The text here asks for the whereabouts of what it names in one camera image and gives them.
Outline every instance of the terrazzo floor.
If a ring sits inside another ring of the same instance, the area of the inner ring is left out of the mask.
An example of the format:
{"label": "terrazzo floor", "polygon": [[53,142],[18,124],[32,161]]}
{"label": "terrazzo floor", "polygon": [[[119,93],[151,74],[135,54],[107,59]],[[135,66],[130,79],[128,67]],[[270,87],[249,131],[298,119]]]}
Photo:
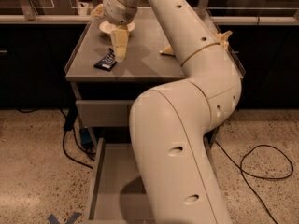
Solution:
{"label": "terrazzo floor", "polygon": [[[286,180],[257,180],[246,175],[279,224],[299,224],[299,110],[238,110],[221,126],[217,141],[238,164],[257,145],[281,149],[294,172]],[[81,213],[82,223],[92,170],[63,153],[64,116],[59,110],[24,114],[0,110],[0,223],[49,223],[53,215],[65,223]],[[93,163],[65,139],[68,153]],[[212,155],[224,200],[235,224],[275,223],[242,179],[240,171],[214,145]],[[285,175],[286,159],[273,148],[261,147],[244,161],[256,175]]]}

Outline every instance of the gray countertop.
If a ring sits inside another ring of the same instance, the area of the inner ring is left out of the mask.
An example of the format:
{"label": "gray countertop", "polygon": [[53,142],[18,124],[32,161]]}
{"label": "gray countertop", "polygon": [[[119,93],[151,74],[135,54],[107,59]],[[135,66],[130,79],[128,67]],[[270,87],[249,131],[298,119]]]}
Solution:
{"label": "gray countertop", "polygon": [[185,78],[176,58],[159,53],[168,41],[151,8],[138,10],[125,60],[117,63],[111,72],[94,68],[93,65],[112,48],[110,37],[99,30],[103,21],[92,21],[66,74],[68,81],[167,82]]}

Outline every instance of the white cup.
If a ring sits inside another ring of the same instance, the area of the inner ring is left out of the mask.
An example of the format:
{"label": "white cup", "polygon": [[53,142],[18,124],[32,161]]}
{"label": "white cup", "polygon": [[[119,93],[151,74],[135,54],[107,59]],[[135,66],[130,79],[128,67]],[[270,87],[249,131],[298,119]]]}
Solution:
{"label": "white cup", "polygon": [[85,15],[87,15],[87,12],[88,12],[88,3],[78,2],[77,3],[77,10],[78,10],[78,15],[79,16],[85,16]]}

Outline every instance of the cabinet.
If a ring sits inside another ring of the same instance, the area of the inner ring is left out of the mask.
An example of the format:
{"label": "cabinet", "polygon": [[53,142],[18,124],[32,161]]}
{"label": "cabinet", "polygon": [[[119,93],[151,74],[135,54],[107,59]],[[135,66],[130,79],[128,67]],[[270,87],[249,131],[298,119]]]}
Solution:
{"label": "cabinet", "polygon": [[244,65],[241,108],[298,108],[298,26],[221,26]]}
{"label": "cabinet", "polygon": [[64,66],[80,25],[0,25],[0,106],[67,106]]}
{"label": "cabinet", "polygon": [[[124,62],[111,72],[94,68],[112,47],[98,29],[101,22],[87,27],[66,73],[78,98],[79,118],[97,147],[84,223],[154,223],[127,140],[130,107],[150,87],[185,76],[176,58],[159,54],[168,42],[151,8],[138,11]],[[97,135],[103,128],[105,142]]]}

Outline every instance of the open drawer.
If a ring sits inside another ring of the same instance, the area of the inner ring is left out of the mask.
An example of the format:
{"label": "open drawer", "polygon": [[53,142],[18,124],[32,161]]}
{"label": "open drawer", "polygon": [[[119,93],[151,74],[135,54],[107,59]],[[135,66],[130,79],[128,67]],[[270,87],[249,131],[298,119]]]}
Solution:
{"label": "open drawer", "polygon": [[86,224],[154,224],[131,144],[99,139]]}

